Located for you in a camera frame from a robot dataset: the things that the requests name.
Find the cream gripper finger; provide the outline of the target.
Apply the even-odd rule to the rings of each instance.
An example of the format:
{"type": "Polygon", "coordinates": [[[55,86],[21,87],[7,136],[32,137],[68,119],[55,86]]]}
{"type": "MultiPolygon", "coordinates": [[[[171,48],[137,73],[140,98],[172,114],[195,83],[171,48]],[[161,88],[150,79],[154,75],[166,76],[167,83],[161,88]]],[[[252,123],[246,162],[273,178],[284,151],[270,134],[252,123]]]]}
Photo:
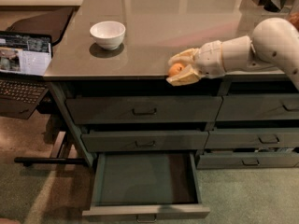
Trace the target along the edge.
{"type": "Polygon", "coordinates": [[[203,75],[194,69],[191,65],[185,66],[185,68],[175,76],[168,76],[166,81],[172,86],[190,85],[198,82],[203,75]]]}
{"type": "Polygon", "coordinates": [[[199,49],[186,49],[168,60],[168,65],[172,66],[175,63],[181,63],[184,66],[195,65],[195,56],[197,55],[199,49]]]}

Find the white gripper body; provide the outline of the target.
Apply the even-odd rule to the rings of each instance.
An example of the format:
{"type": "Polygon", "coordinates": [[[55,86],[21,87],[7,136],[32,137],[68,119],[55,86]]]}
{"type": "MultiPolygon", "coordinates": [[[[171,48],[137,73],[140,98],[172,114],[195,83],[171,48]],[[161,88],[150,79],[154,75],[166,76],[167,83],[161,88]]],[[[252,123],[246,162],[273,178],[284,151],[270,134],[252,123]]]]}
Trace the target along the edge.
{"type": "Polygon", "coordinates": [[[207,78],[223,77],[222,44],[219,40],[205,43],[195,55],[195,67],[207,78]]]}

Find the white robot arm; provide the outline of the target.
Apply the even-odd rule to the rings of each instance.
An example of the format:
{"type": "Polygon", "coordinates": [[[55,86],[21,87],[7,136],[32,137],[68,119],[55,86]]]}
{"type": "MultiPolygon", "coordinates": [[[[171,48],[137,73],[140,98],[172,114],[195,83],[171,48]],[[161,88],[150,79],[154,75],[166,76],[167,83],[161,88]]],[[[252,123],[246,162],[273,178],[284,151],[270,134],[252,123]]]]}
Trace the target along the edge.
{"type": "Polygon", "coordinates": [[[173,86],[236,71],[276,67],[299,89],[299,32],[289,21],[270,18],[260,22],[251,36],[216,40],[200,48],[184,50],[171,57],[168,64],[167,82],[173,86]]]}

